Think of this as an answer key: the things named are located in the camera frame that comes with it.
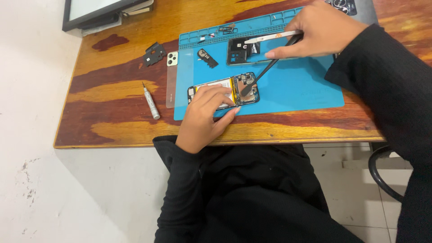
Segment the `black sleeve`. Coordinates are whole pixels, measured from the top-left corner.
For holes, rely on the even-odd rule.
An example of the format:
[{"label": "black sleeve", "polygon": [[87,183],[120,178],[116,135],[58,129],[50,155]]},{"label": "black sleeve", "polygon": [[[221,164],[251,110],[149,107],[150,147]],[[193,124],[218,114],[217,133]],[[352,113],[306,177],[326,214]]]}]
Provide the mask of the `black sleeve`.
[{"label": "black sleeve", "polygon": [[176,139],[177,136],[153,139],[170,172],[155,242],[190,242],[202,225],[200,155],[183,151],[175,145]]},{"label": "black sleeve", "polygon": [[345,48],[325,79],[359,94],[391,148],[414,168],[397,242],[432,242],[432,68],[371,25]]}]

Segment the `black clothing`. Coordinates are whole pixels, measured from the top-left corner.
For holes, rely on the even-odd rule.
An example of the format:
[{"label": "black clothing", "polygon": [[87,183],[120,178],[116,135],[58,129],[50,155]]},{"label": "black clothing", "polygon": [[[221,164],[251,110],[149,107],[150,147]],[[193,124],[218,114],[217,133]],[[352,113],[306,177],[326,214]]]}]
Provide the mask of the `black clothing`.
[{"label": "black clothing", "polygon": [[[432,68],[372,25],[325,79],[360,95],[391,147],[411,162],[398,242],[432,242]],[[170,177],[156,242],[361,242],[331,219],[301,145],[206,147],[153,143]]]}]

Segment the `person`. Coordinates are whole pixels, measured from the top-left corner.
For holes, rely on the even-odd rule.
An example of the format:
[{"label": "person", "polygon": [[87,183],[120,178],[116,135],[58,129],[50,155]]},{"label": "person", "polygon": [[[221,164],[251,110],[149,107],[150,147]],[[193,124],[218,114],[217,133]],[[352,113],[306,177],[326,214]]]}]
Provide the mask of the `person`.
[{"label": "person", "polygon": [[[301,10],[285,31],[296,29],[302,41],[266,56],[340,53],[325,79],[357,93],[389,145],[413,166],[397,242],[432,242],[432,68],[379,26],[322,1]],[[240,109],[213,121],[222,102],[232,104],[227,92],[201,87],[178,136],[153,140],[170,172],[155,242],[361,242],[331,219],[301,144],[206,147]]]}]

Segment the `black spudger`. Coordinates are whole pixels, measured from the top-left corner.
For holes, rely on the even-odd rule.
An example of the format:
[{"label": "black spudger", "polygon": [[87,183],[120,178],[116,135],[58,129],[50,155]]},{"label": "black spudger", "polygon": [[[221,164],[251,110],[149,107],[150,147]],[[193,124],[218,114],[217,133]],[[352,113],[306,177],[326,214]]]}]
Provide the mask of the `black spudger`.
[{"label": "black spudger", "polygon": [[[291,37],[291,39],[289,39],[289,41],[287,42],[287,44],[285,46],[289,46],[289,45],[293,45],[295,43],[297,43],[299,40],[301,40],[303,38],[303,34],[298,34],[298,35],[293,35]],[[241,91],[241,96],[246,96],[248,95],[248,93],[251,91],[252,86],[255,85],[258,81],[258,79],[260,79],[279,59],[273,59],[266,68],[264,68],[264,71],[262,71],[260,73],[260,75],[258,75],[257,78],[255,78],[255,80],[248,84],[242,91]]]}]

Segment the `wood grain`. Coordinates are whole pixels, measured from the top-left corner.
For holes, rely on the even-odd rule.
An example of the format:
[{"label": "wood grain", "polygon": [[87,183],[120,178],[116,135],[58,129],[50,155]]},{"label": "wood grain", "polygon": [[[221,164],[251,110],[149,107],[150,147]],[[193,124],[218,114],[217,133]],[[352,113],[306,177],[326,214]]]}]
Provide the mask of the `wood grain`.
[{"label": "wood grain", "polygon": [[[77,58],[55,148],[152,146],[156,136],[177,134],[181,121],[165,106],[166,59],[146,67],[142,56],[156,41],[178,50],[180,33],[305,6],[312,0],[166,0],[124,24],[88,35]],[[374,0],[380,25],[432,64],[432,7],[427,0]],[[208,15],[208,9],[218,14]],[[142,84],[161,118],[152,118]],[[373,114],[343,90],[345,106],[238,116],[212,144],[381,141]]]}]

